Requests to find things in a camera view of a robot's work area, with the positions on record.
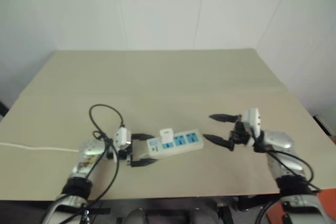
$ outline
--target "white power strip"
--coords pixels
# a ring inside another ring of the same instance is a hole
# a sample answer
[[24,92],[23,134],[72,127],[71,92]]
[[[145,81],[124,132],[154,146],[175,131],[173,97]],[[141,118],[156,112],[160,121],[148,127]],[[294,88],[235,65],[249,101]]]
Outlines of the white power strip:
[[148,154],[156,159],[202,149],[203,146],[203,137],[198,130],[176,133],[172,142],[164,144],[160,137],[147,140]]

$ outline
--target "beige table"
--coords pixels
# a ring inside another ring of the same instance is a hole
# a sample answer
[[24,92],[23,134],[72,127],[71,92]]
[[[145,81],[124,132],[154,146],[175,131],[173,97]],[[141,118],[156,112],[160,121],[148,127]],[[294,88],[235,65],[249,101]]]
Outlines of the beige table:
[[[0,123],[1,142],[77,149],[94,130],[88,109],[106,103],[123,114],[133,133],[199,129],[228,137],[233,125],[208,118],[258,107],[262,128],[285,131],[315,170],[314,183],[336,187],[336,148],[308,112],[252,49],[217,51],[60,51],[22,92]],[[97,109],[112,135],[119,119]],[[0,199],[52,200],[76,153],[0,146]],[[114,165],[93,175],[92,197],[110,181]],[[277,192],[265,154],[236,146],[234,152],[205,141],[202,150],[139,168],[121,164],[105,199],[250,195]]]

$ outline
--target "white cable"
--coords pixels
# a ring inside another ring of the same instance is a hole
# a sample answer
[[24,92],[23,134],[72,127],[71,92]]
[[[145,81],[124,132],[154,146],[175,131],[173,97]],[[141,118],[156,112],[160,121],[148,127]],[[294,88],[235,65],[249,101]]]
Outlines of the white cable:
[[30,151],[61,151],[61,152],[79,152],[78,150],[66,149],[66,148],[57,148],[57,147],[31,147],[21,144],[11,144],[11,143],[0,143],[0,145],[22,148]]

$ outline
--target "white plug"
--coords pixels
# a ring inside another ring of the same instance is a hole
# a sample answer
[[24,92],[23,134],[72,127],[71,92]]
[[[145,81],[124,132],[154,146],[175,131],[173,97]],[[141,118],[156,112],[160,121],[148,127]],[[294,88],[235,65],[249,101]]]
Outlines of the white plug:
[[131,143],[131,131],[127,130],[125,127],[120,127],[114,135],[113,144],[117,151],[117,153],[113,155],[113,160],[115,162],[117,161],[116,155],[118,154],[118,151],[126,149]]
[[172,143],[174,140],[174,132],[172,128],[160,130],[160,137],[162,144]]

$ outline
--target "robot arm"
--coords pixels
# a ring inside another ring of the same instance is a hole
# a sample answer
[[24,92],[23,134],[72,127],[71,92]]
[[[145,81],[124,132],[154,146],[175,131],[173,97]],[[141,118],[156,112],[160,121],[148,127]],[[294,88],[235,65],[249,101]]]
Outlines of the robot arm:
[[290,136],[284,132],[261,130],[258,109],[250,109],[237,116],[215,114],[210,118],[235,123],[235,127],[228,141],[218,136],[204,135],[209,141],[231,151],[235,144],[244,144],[253,147],[255,152],[268,154],[268,167],[279,187],[280,202],[287,213],[284,223],[331,223],[319,198],[309,188],[312,177],[307,181]]
[[[88,205],[88,197],[91,192],[92,182],[88,179],[95,164],[106,152],[104,141],[90,140],[83,143],[79,149],[79,159],[73,167],[61,194],[47,209],[40,223],[60,223],[72,214],[56,211],[59,207],[63,209],[80,209]],[[69,223],[86,223],[88,217],[77,217]]]

